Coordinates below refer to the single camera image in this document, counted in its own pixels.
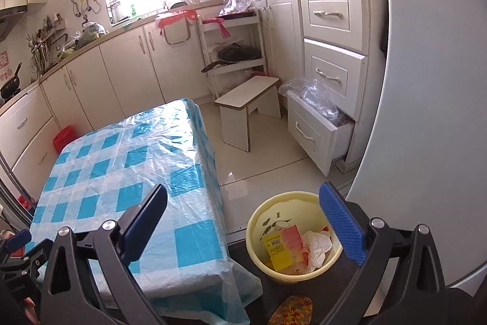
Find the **person's left hand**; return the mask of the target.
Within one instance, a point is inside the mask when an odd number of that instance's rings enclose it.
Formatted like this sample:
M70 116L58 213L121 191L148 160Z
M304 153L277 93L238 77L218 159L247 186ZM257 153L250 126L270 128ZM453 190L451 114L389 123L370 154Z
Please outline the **person's left hand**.
M31 298L26 298L23 300L24 304L24 313L26 317L30 320L30 322L34 325L39 325L40 321L36 314L36 305Z

